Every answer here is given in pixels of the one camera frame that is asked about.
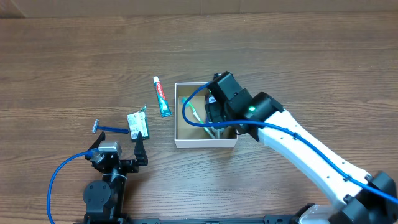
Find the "green Dettol soap bar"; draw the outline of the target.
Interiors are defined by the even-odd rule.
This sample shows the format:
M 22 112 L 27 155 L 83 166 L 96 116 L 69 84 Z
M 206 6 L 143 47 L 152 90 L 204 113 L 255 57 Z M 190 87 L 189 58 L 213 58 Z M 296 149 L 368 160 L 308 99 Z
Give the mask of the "green Dettol soap bar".
M 129 125 L 129 131 L 132 141 L 138 139 L 138 134 L 142 134 L 143 139 L 149 139 L 150 133 L 146 118 L 146 107 L 145 104 L 139 111 L 127 115 L 127 123 Z

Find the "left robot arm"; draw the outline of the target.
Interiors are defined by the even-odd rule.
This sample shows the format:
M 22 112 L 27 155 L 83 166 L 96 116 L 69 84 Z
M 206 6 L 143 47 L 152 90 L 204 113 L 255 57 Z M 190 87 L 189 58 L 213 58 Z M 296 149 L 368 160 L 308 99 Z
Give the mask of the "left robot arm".
M 105 140 L 102 132 L 87 150 L 86 160 L 102 173 L 102 179 L 89 183 L 83 192 L 86 204 L 84 223 L 131 223 L 123 213 L 127 174 L 138 173 L 148 165 L 142 133 L 138 133 L 134 148 L 134 159 L 121 159 L 121 145 L 117 141 Z

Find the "blue foam soap bottle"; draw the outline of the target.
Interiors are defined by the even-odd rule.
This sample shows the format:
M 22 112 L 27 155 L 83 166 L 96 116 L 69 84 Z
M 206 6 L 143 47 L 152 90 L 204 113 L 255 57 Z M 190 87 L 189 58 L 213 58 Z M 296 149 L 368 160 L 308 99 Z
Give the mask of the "blue foam soap bottle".
M 218 102 L 211 93 L 205 95 L 205 109 L 208 110 L 211 106 L 217 106 Z

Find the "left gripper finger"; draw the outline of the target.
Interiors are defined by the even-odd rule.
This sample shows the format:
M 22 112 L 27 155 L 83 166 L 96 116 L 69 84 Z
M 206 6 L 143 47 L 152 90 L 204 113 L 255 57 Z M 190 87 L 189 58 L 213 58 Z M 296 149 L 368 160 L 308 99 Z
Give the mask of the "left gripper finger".
M 106 138 L 106 134 L 104 131 L 100 133 L 98 136 L 97 140 L 88 148 L 85 154 L 85 159 L 90 160 L 91 157 L 94 155 L 94 153 L 98 152 L 98 147 L 100 146 L 100 143 L 104 141 Z
M 134 155 L 136 157 L 136 161 L 138 166 L 147 166 L 148 165 L 148 158 L 146 151 L 144 149 L 143 137 L 142 133 L 138 132 L 136 138 L 136 145 L 134 148 Z

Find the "blue disposable razor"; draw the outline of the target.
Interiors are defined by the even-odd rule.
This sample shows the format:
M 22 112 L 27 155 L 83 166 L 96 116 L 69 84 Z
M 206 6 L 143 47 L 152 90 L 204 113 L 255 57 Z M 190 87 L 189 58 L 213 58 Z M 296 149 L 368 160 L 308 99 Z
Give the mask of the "blue disposable razor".
M 109 126 L 100 126 L 98 119 L 95 120 L 91 132 L 95 133 L 95 132 L 97 132 L 97 130 L 109 131 L 109 132 L 113 132 L 113 133 L 129 134 L 128 129 L 114 128 L 114 127 L 109 127 Z

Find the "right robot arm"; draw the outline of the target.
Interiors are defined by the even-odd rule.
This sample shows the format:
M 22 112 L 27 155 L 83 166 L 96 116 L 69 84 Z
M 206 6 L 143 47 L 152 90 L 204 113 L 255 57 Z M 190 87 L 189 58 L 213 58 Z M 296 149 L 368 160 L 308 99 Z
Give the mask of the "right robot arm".
M 371 175 L 335 154 L 306 131 L 284 107 L 264 92 L 251 96 L 234 87 L 209 89 L 221 107 L 220 126 L 274 149 L 304 173 L 327 197 L 329 206 L 310 203 L 290 223 L 395 223 L 397 189 L 384 172 Z

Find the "Colgate toothpaste tube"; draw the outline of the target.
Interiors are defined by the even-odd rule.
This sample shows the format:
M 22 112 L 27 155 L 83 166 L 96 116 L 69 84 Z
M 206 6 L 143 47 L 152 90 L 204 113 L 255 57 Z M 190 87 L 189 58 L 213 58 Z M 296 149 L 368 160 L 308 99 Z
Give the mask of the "Colgate toothpaste tube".
M 159 103 L 160 113 L 162 117 L 170 116 L 172 114 L 167 99 L 165 97 L 162 84 L 158 78 L 158 76 L 153 77 L 155 90 L 157 93 L 157 99 Z

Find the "green toothbrush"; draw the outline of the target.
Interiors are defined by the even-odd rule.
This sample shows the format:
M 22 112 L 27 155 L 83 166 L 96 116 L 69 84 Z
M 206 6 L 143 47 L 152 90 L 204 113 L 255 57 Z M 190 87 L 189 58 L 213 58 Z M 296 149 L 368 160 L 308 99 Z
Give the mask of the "green toothbrush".
M 192 114 L 193 114 L 193 116 L 196 118 L 196 120 L 197 120 L 199 123 L 203 124 L 203 121 L 202 121 L 201 118 L 199 117 L 199 115 L 198 115 L 198 113 L 197 113 L 195 107 L 194 107 L 190 102 L 187 103 L 187 106 L 189 106 L 189 107 L 191 108 Z M 215 135 L 214 135 L 207 127 L 204 127 L 203 129 L 207 132 L 207 134 L 208 134 L 212 139 L 216 139 L 216 138 L 215 138 Z

